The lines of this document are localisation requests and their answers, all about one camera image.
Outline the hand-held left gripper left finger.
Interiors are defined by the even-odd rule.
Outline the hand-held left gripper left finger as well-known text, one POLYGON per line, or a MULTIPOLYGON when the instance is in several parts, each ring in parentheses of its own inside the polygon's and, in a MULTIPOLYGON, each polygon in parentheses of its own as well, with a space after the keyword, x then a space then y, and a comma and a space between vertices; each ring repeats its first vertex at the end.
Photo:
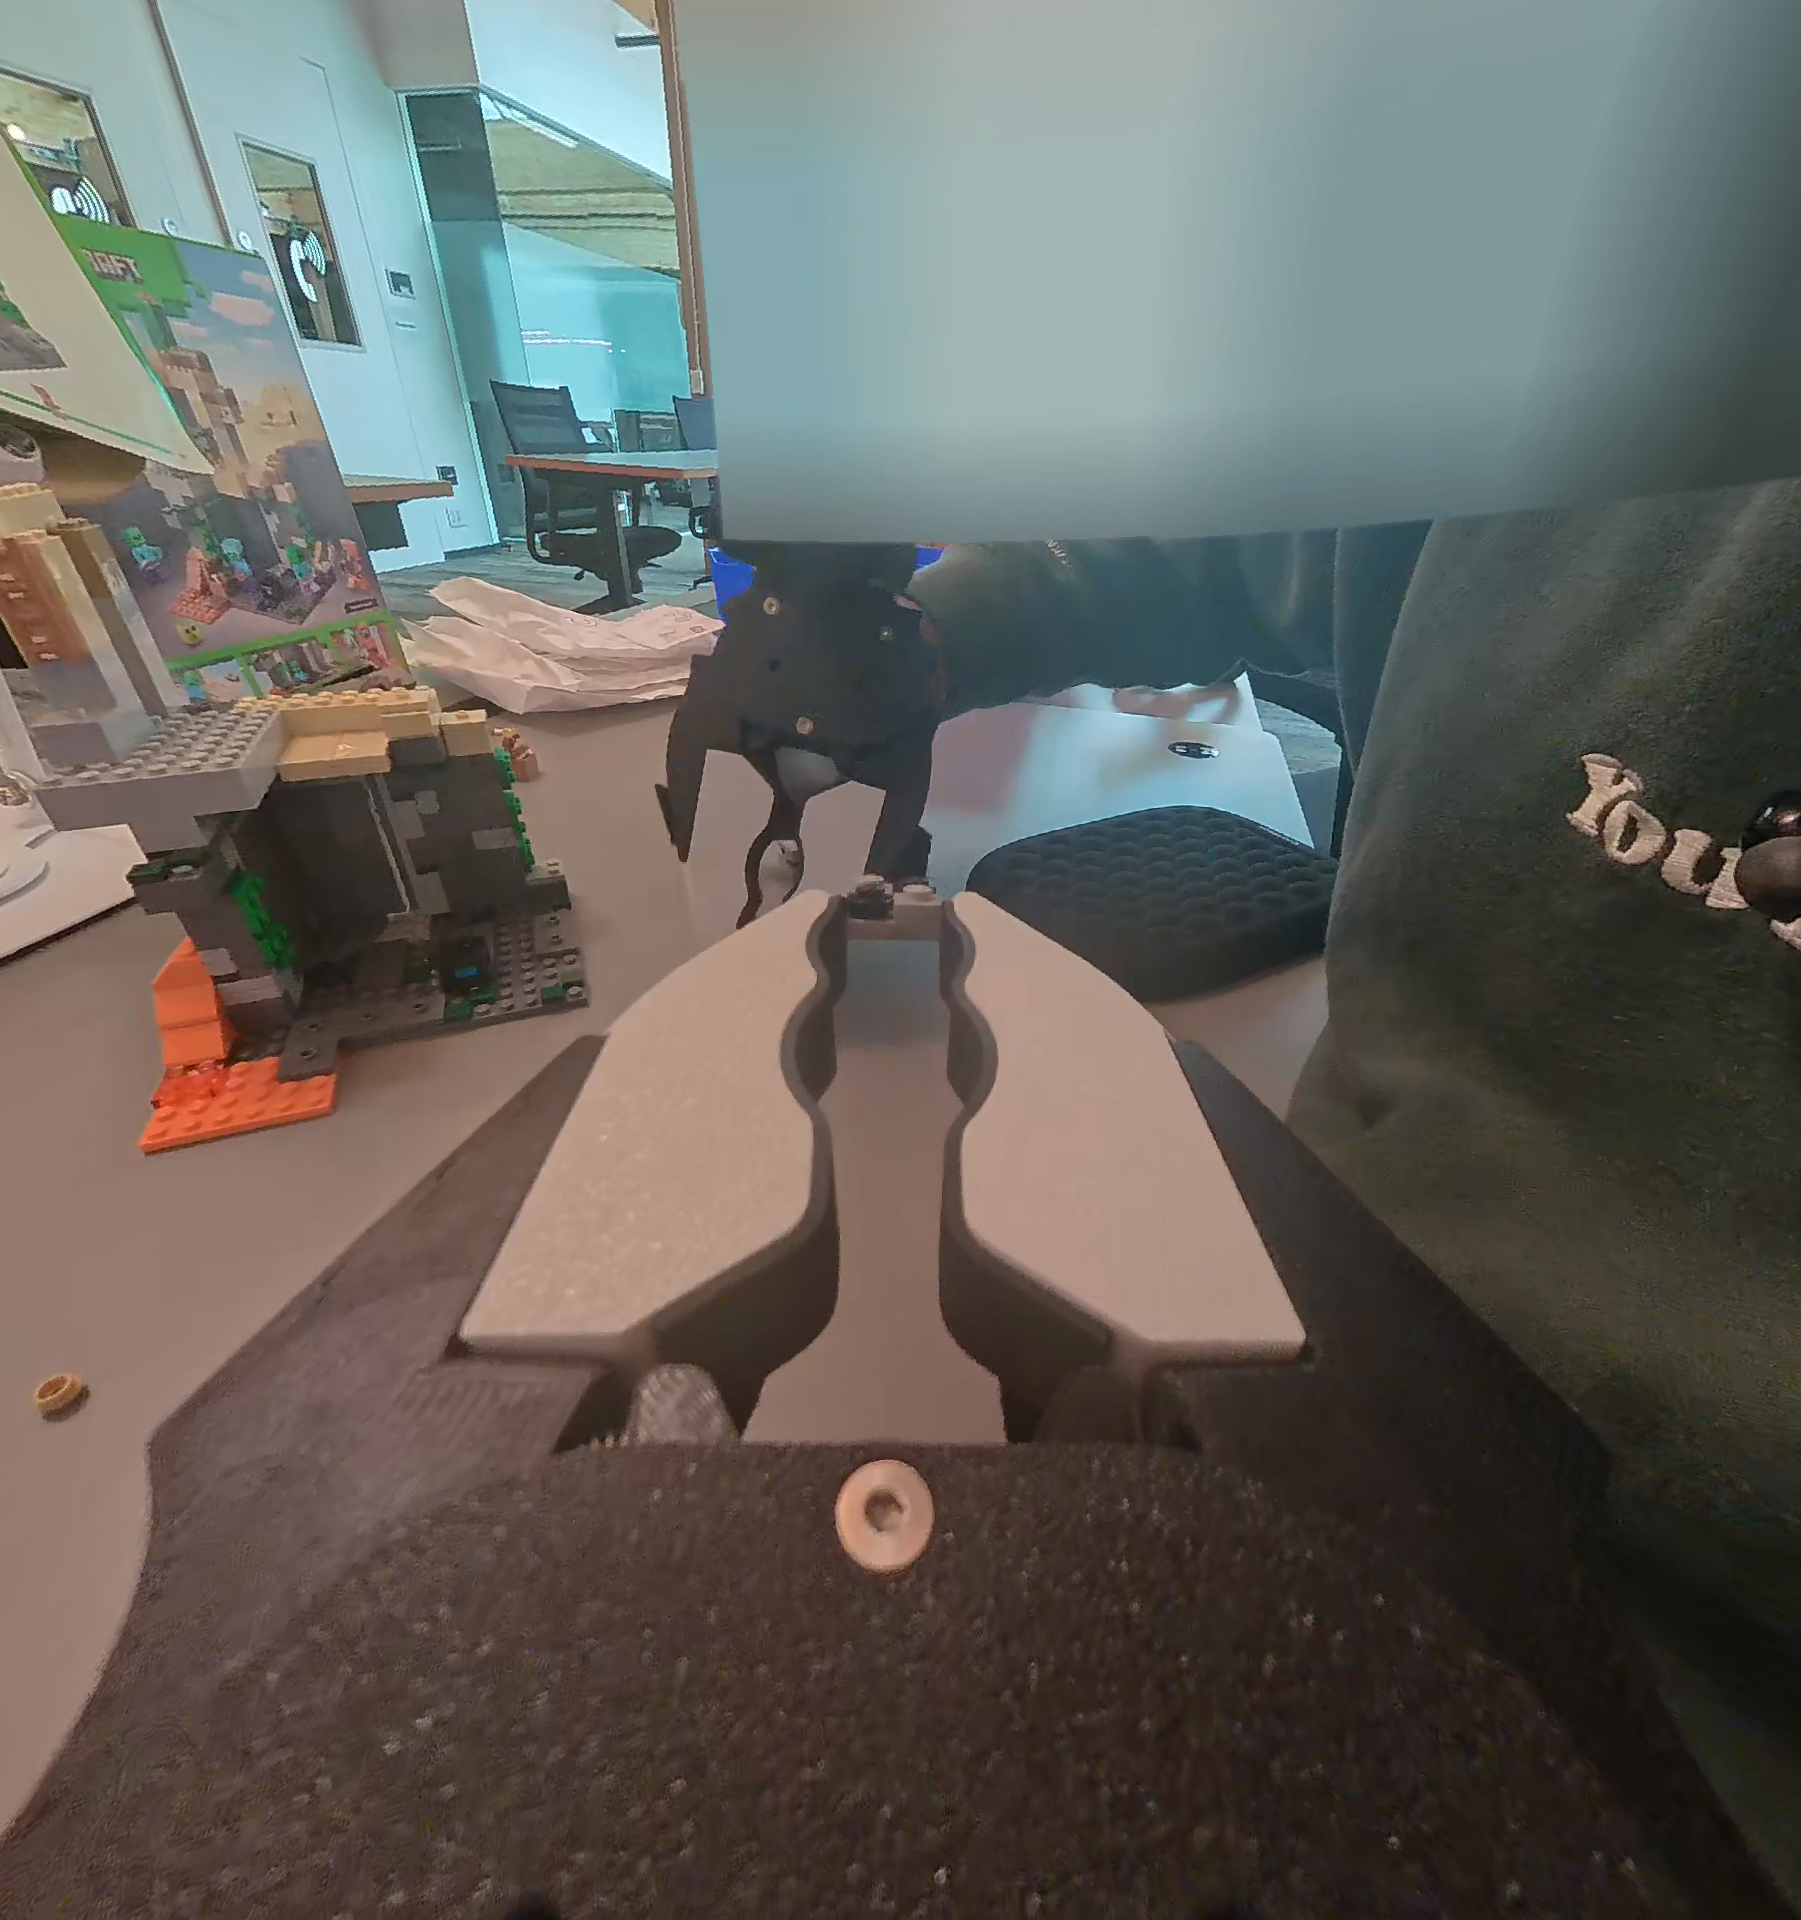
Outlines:
POLYGON ((839 1295, 843 904, 797 893, 666 974, 605 1036, 456 1338, 623 1385, 694 1365, 747 1420, 839 1295))

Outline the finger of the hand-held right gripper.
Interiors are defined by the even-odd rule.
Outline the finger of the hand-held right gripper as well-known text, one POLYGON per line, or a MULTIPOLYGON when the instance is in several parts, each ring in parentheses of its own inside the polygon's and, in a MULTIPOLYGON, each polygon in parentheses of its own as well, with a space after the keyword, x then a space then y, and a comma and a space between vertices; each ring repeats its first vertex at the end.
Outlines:
POLYGON ((788 897, 797 892, 806 872, 801 821, 806 803, 843 783, 838 765, 818 751, 797 746, 755 747, 743 760, 768 783, 768 817, 743 857, 743 925, 752 925, 765 906, 763 869, 768 856, 789 879, 788 897))

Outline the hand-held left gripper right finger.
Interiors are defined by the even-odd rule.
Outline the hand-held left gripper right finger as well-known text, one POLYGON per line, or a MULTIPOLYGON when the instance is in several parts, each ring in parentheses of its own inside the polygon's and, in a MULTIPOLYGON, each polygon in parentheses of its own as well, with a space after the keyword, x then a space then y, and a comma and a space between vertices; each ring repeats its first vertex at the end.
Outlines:
POLYGON ((1163 1024, 972 892, 942 909, 941 992, 941 1318, 1007 1425, 1082 1370, 1297 1365, 1305 1325, 1163 1024))

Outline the grey desk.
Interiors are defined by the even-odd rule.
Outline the grey desk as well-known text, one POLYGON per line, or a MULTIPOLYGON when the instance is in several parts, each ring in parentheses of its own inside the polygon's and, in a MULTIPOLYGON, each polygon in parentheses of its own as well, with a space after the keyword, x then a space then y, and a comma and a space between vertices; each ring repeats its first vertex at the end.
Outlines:
MULTIPOLYGON (((0 1836, 95 1686, 143 1562, 161 1420, 557 1054, 699 945, 661 824, 671 705, 524 725, 534 845, 567 869, 592 1001, 491 1035, 372 1048, 336 1113, 143 1157, 150 983, 179 934, 128 907, 0 968, 0 1836), (81 1376, 65 1424, 32 1406, 81 1376)), ((1158 1005, 1283 1116, 1326 1014, 1319 957, 1158 1005)), ((839 1303, 750 1441, 986 1441, 997 1387, 947 1335, 926 1182, 957 1111, 933 951, 856 954, 823 1100, 839 1303)))

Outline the white plastic bag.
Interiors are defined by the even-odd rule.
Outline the white plastic bag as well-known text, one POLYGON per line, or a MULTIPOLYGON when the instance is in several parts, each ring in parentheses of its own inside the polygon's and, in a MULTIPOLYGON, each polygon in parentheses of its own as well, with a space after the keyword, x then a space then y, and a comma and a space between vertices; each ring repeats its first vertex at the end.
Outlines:
POLYGON ((473 577, 431 596, 447 613, 408 626, 408 662, 508 717, 673 698, 722 630, 683 605, 578 613, 473 577))

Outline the long wooden table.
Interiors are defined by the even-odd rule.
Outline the long wooden table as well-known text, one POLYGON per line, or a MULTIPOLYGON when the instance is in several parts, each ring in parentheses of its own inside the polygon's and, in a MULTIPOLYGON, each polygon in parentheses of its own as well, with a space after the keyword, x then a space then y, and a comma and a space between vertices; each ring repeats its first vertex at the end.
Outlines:
POLYGON ((671 448, 594 456, 511 453, 506 468, 590 477, 614 488, 629 488, 633 483, 710 483, 718 479, 721 464, 714 448, 671 448))

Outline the black mesh office chair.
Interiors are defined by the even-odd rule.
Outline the black mesh office chair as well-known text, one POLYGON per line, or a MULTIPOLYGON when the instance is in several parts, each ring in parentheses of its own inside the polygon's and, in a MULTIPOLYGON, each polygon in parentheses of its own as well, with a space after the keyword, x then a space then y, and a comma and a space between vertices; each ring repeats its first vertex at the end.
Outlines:
POLYGON ((1162 1001, 1316 956, 1335 877, 1330 856, 1238 815, 1165 806, 997 847, 967 889, 1162 1001))

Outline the white flat box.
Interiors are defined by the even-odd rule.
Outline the white flat box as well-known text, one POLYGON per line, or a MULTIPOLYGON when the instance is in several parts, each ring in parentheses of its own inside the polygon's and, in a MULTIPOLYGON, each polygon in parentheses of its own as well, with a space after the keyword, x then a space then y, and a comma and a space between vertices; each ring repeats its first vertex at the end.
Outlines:
POLYGON ((1315 844, 1249 678, 1173 689, 1074 687, 946 723, 925 813, 928 872, 947 893, 986 852, 1172 806, 1221 811, 1315 844))

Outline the multicoloured brick model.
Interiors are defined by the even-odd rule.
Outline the multicoloured brick model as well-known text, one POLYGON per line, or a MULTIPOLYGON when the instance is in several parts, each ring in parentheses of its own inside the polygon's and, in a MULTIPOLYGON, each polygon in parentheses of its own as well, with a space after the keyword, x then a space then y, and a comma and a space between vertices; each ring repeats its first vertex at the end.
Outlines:
POLYGON ((319 1119, 346 1050, 579 1008, 564 875, 479 710, 408 683, 191 705, 98 524, 0 486, 0 769, 34 824, 124 832, 180 943, 145 1156, 319 1119))

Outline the green sweatshirt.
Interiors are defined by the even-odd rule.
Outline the green sweatshirt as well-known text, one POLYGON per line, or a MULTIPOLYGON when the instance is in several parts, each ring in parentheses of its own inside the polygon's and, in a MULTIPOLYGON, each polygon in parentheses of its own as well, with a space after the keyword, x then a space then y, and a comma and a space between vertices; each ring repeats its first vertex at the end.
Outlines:
POLYGON ((1801 477, 1342 531, 1292 1122, 1612 1459, 1680 1727, 1801 1912, 1801 477))

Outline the colourful brick set box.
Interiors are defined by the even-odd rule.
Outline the colourful brick set box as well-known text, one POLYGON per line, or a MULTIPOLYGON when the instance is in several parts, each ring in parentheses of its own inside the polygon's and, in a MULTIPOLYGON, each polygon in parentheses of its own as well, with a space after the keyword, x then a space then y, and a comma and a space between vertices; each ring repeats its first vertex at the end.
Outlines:
POLYGON ((54 223, 207 464, 147 464, 87 508, 180 692, 232 705, 408 678, 271 271, 202 241, 54 223))

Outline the open instruction booklet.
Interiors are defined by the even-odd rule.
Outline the open instruction booklet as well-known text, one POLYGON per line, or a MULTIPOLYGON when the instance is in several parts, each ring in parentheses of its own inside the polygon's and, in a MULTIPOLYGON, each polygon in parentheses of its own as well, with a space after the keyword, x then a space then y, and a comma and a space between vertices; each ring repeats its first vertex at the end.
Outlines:
POLYGON ((0 130, 0 414, 206 473, 186 424, 0 130))

